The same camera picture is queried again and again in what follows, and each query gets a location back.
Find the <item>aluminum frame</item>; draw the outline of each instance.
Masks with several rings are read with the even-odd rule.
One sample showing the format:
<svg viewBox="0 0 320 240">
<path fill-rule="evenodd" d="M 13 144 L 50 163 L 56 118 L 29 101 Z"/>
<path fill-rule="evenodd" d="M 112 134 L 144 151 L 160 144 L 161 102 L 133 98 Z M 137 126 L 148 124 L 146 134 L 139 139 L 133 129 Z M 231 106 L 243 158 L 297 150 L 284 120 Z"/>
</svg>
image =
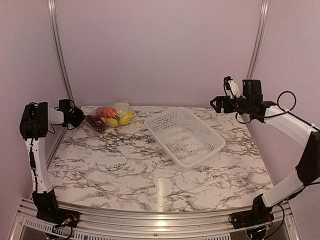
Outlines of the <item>aluminum frame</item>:
<svg viewBox="0 0 320 240">
<path fill-rule="evenodd" d="M 252 79 L 255 73 L 258 56 L 262 47 L 262 42 L 263 42 L 265 31 L 266 31 L 268 10 L 269 10 L 269 0 L 262 0 L 258 30 L 256 33 L 253 53 L 252 53 L 249 69 L 246 75 L 246 79 Z"/>
<path fill-rule="evenodd" d="M 52 163 L 52 161 L 54 160 L 55 156 L 56 156 L 56 153 L 62 143 L 62 141 L 64 140 L 66 134 L 67 134 L 67 128 L 66 127 L 63 127 L 56 139 L 56 141 L 54 142 L 54 145 L 53 145 L 53 148 L 49 154 L 49 157 L 46 161 L 46 168 L 49 169 L 50 167 L 50 164 Z"/>
<path fill-rule="evenodd" d="M 215 236 L 245 230 L 233 229 L 228 218 L 231 213 L 249 210 L 251 207 L 229 208 L 225 210 L 203 212 L 138 212 L 94 208 L 71 203 L 59 202 L 61 208 L 80 212 L 78 227 L 74 229 L 73 239 L 83 240 L 85 235 L 99 235 L 108 239 L 184 239 L 202 240 Z M 290 240 L 300 240 L 292 211 L 287 202 L 282 204 L 285 212 L 286 229 Z M 19 240 L 26 221 L 35 222 L 35 226 L 46 225 L 36 218 L 37 208 L 32 200 L 23 198 L 19 206 L 10 240 Z M 274 207 L 274 222 L 283 218 L 280 207 Z"/>
<path fill-rule="evenodd" d="M 59 66 L 62 74 L 63 84 L 66 91 L 66 94 L 69 99 L 71 99 L 73 102 L 75 102 L 74 95 L 72 93 L 67 68 L 65 64 L 65 59 L 61 47 L 61 40 L 60 40 L 60 34 L 59 34 L 59 27 L 58 27 L 58 18 L 57 18 L 57 12 L 56 12 L 56 1 L 55 0 L 48 0 L 48 8 L 49 8 L 49 14 L 50 14 L 50 21 L 52 26 L 52 33 L 54 38 L 54 44 L 55 44 L 55 50 L 57 53 Z"/>
</svg>

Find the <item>plastic bag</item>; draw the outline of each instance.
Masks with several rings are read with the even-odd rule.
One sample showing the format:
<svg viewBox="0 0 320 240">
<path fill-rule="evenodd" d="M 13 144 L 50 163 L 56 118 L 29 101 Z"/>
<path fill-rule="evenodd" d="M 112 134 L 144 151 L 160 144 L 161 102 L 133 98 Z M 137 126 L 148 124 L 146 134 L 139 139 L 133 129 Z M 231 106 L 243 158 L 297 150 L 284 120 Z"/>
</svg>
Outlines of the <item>plastic bag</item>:
<svg viewBox="0 0 320 240">
<path fill-rule="evenodd" d="M 117 102 L 94 108 L 85 121 L 98 134 L 103 134 L 107 127 L 119 127 L 131 123 L 136 113 L 128 102 Z"/>
</svg>

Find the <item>marble table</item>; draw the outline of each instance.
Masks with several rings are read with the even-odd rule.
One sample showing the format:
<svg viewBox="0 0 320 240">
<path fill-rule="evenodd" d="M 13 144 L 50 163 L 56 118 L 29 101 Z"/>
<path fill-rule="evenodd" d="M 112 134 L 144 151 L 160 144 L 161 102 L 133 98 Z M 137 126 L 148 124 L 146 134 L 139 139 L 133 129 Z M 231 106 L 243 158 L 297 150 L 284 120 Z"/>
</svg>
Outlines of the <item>marble table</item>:
<svg viewBox="0 0 320 240">
<path fill-rule="evenodd" d="M 234 113 L 211 108 L 189 110 L 224 137 L 225 147 L 192 169 L 180 169 L 144 125 L 170 108 L 134 107 L 135 122 L 100 137 L 86 124 L 68 131 L 48 170 L 57 199 L 127 211 L 210 211 L 250 206 L 273 187 L 247 127 Z"/>
</svg>

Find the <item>lavender wall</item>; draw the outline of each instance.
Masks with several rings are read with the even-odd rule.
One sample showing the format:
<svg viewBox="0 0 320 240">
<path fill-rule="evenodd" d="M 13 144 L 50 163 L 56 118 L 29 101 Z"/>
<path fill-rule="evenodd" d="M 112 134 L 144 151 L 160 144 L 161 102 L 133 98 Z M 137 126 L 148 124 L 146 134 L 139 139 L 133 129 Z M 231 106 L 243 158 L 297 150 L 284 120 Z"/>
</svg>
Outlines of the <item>lavender wall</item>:
<svg viewBox="0 0 320 240">
<path fill-rule="evenodd" d="M 296 94 L 294 113 L 320 126 L 320 1 L 273 0 L 254 78 L 266 100 L 284 90 Z M 283 104 L 291 106 L 287 99 Z M 302 151 L 276 129 L 255 122 L 249 130 L 275 183 L 298 164 Z M 320 239 L 320 186 L 311 186 L 290 205 L 302 240 Z"/>
<path fill-rule="evenodd" d="M 80 105 L 208 106 L 225 76 L 246 76 L 261 1 L 68 0 L 56 8 Z"/>
<path fill-rule="evenodd" d="M 24 107 L 41 101 L 55 107 L 66 94 L 48 1 L 0 1 L 0 19 L 0 239 L 5 240 L 21 198 L 32 191 L 27 150 L 19 133 Z M 54 141 L 51 137 L 48 148 Z"/>
</svg>

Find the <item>laundry basket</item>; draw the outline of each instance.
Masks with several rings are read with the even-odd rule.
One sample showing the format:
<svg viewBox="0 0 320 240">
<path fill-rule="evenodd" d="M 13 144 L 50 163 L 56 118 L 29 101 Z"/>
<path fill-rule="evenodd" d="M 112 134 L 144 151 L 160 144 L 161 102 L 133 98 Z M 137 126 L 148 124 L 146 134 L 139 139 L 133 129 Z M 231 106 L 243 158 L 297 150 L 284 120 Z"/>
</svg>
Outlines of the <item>laundry basket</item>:
<svg viewBox="0 0 320 240">
<path fill-rule="evenodd" d="M 158 113 L 144 124 L 169 157 L 192 168 L 219 152 L 225 139 L 184 107 Z"/>
</svg>

